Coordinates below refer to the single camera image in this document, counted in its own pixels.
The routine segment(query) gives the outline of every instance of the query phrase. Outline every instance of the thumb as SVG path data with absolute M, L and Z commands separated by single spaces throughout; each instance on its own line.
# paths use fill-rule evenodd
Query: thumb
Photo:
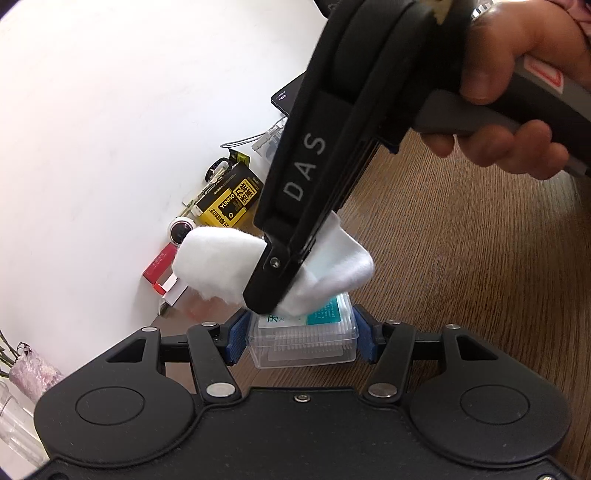
M 461 94 L 486 105 L 507 89 L 525 53 L 591 90 L 591 53 L 572 17 L 547 0 L 501 2 L 477 19 L 466 39 Z

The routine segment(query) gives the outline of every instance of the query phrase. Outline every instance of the wood grain surface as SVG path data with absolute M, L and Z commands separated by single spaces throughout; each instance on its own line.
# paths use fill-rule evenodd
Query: wood grain surface
M 548 378 L 573 412 L 558 459 L 591 479 L 591 181 L 510 176 L 474 167 L 459 152 L 441 160 L 412 134 L 399 155 L 376 155 L 339 215 L 376 264 L 353 300 L 379 320 L 424 331 L 459 323 Z M 157 320 L 165 333 L 233 311 L 191 301 L 191 320 L 175 313 Z M 168 371 L 192 388 L 186 366 Z M 232 368 L 243 390 L 360 388 L 370 372 L 359 360 L 259 371 L 247 354 Z M 421 365 L 415 384 L 433 373 Z

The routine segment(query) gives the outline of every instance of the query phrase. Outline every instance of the fingernail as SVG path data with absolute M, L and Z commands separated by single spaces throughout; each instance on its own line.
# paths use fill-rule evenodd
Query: fingernail
M 462 88 L 460 93 L 468 99 L 487 100 L 491 89 L 491 77 L 480 70 L 464 70 L 462 72 Z
M 486 158 L 490 160 L 498 160 L 501 157 L 504 157 L 509 153 L 511 149 L 511 145 L 509 142 L 504 140 L 496 140 L 492 141 L 487 147 L 485 148 L 484 155 Z

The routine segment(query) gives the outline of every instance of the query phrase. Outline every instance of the finger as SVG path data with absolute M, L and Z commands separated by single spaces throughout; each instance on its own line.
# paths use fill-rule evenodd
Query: finger
M 537 180 L 548 180 L 560 172 L 569 160 L 569 151 L 559 143 L 550 144 L 539 165 L 532 168 L 529 174 Z
M 528 173 L 543 164 L 551 139 L 550 127 L 544 122 L 527 122 L 515 134 L 513 149 L 496 163 L 508 173 Z
M 484 105 L 506 90 L 525 53 L 591 89 L 591 53 L 570 15 L 547 0 L 501 2 L 475 21 L 466 42 L 462 95 Z
M 431 149 L 435 155 L 441 158 L 448 157 L 456 142 L 451 135 L 421 135 L 425 145 Z
M 471 137 L 458 137 L 464 155 L 479 167 L 490 167 L 512 150 L 513 134 L 500 125 L 487 125 Z

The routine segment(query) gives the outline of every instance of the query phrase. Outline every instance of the screw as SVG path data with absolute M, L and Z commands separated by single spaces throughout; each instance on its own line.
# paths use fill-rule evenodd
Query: screw
M 205 391 L 212 397 L 224 398 L 232 395 L 236 391 L 236 387 L 231 383 L 216 382 L 208 385 Z
M 398 388 L 390 383 L 374 383 L 368 388 L 368 393 L 376 398 L 390 398 L 398 393 Z
M 310 400 L 312 400 L 312 397 L 309 396 L 307 393 L 298 393 L 295 397 L 294 400 L 298 403 L 307 403 Z

